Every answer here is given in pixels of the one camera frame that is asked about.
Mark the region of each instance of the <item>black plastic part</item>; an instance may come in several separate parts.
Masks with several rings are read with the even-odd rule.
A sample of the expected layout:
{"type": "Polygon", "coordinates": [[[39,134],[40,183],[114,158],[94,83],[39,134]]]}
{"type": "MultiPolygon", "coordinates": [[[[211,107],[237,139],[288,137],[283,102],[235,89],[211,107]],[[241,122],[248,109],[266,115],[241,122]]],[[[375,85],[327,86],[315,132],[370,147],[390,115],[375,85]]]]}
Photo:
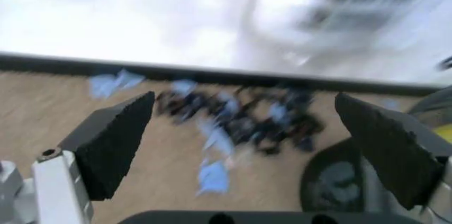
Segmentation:
{"type": "Polygon", "coordinates": [[[148,211],[131,216],[120,224],[419,224],[402,216],[376,213],[339,212],[201,212],[201,211],[148,211]],[[210,222],[219,214],[229,218],[218,218],[233,222],[210,222]]]}
{"type": "Polygon", "coordinates": [[[116,74],[121,69],[145,75],[149,79],[177,80],[192,79],[199,83],[231,84],[244,86],[274,87],[283,84],[285,87],[302,87],[312,90],[347,91],[384,94],[403,94],[426,96],[434,93],[438,87],[420,87],[406,85],[385,85],[365,82],[348,82],[341,80],[325,80],[308,77],[288,77],[277,75],[257,75],[244,72],[226,73],[196,68],[176,68],[161,66],[138,66],[107,62],[87,62],[32,58],[27,54],[11,55],[0,53],[0,69],[16,71],[32,71],[65,75],[98,75],[102,73],[116,74]]]}
{"type": "Polygon", "coordinates": [[[113,197],[151,119],[154,93],[95,111],[59,146],[74,152],[90,200],[113,197]]]}
{"type": "Polygon", "coordinates": [[[353,143],[375,168],[383,186],[407,210],[425,205],[444,171],[418,142],[437,137],[408,114],[390,111],[346,94],[336,96],[336,111],[353,143]]]}

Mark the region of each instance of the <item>wooden floor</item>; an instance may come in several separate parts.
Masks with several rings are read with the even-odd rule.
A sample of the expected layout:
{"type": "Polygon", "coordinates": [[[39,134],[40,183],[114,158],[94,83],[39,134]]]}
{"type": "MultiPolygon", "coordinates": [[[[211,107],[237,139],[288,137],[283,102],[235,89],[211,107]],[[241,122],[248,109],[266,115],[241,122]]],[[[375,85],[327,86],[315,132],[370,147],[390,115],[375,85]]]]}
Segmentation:
{"type": "MultiPolygon", "coordinates": [[[[94,110],[146,91],[169,88],[165,82],[147,81],[108,100],[93,100],[85,77],[9,72],[0,73],[0,86],[0,159],[15,162],[25,177],[30,176],[30,165],[42,150],[54,147],[94,110]]],[[[215,85],[201,87],[212,93],[233,90],[215,85]]],[[[316,141],[317,149],[348,136],[334,110],[334,95],[318,92],[311,107],[327,125],[316,141]]],[[[390,97],[399,101],[403,110],[418,100],[354,96],[375,104],[390,97]]],[[[146,210],[300,211],[299,180],[313,154],[301,153],[286,144],[277,157],[253,155],[249,165],[240,165],[230,172],[227,195],[196,196],[204,142],[193,121],[175,127],[170,119],[154,116],[113,200],[94,203],[93,223],[115,223],[146,210]]]]}

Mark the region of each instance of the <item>blurred background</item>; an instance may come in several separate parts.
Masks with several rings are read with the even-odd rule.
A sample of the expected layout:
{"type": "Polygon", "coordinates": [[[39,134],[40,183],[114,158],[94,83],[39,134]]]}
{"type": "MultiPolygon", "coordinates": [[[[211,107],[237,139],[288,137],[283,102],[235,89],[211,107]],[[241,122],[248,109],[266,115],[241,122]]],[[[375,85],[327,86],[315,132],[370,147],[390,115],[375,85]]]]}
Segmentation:
{"type": "MultiPolygon", "coordinates": [[[[28,177],[36,155],[94,110],[174,90],[176,79],[208,95],[304,87],[324,124],[313,152],[283,142],[281,154],[252,154],[231,169],[226,195],[197,196],[205,136],[196,121],[154,115],[115,198],[94,203],[93,223],[146,210],[301,211],[306,166],[349,137],[337,92],[407,112],[450,85],[450,8],[452,0],[0,0],[0,158],[28,177]],[[113,87],[121,69],[139,82],[113,87]]],[[[448,96],[441,115],[416,113],[443,138],[448,96]]]]}

